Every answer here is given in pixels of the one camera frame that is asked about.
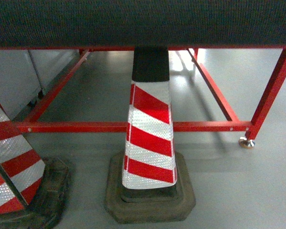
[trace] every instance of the caster wheel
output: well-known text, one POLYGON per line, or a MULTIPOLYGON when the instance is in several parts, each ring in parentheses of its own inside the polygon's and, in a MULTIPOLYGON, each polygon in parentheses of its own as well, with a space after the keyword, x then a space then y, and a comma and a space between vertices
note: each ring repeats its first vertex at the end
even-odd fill
POLYGON ((38 98, 42 99, 44 97, 43 91, 41 90, 40 92, 38 92, 38 98))
POLYGON ((37 100, 33 99, 28 103, 28 106, 31 108, 34 108, 36 106, 36 104, 37 104, 37 100))

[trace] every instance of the metal foot pad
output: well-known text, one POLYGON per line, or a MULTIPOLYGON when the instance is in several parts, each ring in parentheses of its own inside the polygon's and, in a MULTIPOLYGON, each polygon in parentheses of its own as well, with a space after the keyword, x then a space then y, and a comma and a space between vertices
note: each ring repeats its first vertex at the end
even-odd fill
POLYGON ((69 168, 57 158, 46 164, 41 185, 25 210, 0 215, 0 229, 50 229, 59 221, 68 189, 69 168))
POLYGON ((184 157, 176 153, 178 180, 177 195, 171 200, 152 199, 147 201, 126 202, 122 199, 122 167, 124 153, 113 156, 110 160, 107 189, 105 196, 106 210, 118 223, 168 222, 186 219, 196 204, 190 177, 184 157))
POLYGON ((238 143, 242 148, 246 149, 252 149, 255 146, 255 142, 253 140, 248 140, 245 137, 239 138, 238 143))

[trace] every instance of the gray wall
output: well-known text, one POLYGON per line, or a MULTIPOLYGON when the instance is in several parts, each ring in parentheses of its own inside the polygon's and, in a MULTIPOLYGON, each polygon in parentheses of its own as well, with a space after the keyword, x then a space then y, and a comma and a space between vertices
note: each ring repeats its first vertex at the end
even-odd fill
POLYGON ((76 56, 75 50, 0 51, 0 103, 13 119, 76 56))

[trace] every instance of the metal table frame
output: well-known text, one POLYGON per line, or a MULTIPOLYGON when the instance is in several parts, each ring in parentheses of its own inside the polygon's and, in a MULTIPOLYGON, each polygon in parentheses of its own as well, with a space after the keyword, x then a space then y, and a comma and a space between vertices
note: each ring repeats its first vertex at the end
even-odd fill
MULTIPOLYGON (((247 148, 254 146, 254 140, 273 104, 285 78, 286 78, 286 46, 277 61, 273 73, 269 79, 266 89, 250 121, 241 121, 225 99, 224 95, 217 87, 215 81, 208 73, 207 69, 198 62, 198 48, 191 47, 170 47, 169 50, 188 50, 194 64, 211 90, 215 100, 224 113, 227 121, 198 121, 198 122, 174 122, 175 132, 222 132, 222 131, 245 131, 245 144, 247 148)), ((73 74, 85 61, 91 52, 97 51, 133 51, 134 47, 76 47, 80 52, 80 58, 67 74, 65 74, 57 84, 44 96, 35 106, 31 113, 23 122, 14 122, 22 133, 52 133, 52 132, 126 132, 127 122, 39 122, 38 119, 46 111, 57 94, 63 89, 73 74)))

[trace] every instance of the concrete floor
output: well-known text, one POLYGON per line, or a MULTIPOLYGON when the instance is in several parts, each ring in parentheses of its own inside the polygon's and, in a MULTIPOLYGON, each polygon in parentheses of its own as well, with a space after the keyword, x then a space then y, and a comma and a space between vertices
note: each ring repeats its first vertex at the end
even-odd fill
MULTIPOLYGON (((200 50, 239 118, 250 120, 281 50, 200 50)), ((126 121, 133 52, 92 53, 42 116, 42 121, 126 121)), ((187 52, 170 52, 175 121, 224 120, 187 52)), ((286 82, 253 150, 244 133, 175 133, 185 156, 196 207, 182 222, 119 225, 105 211, 110 157, 125 134, 29 134, 41 156, 72 165, 72 184, 57 229, 286 229, 286 82)))

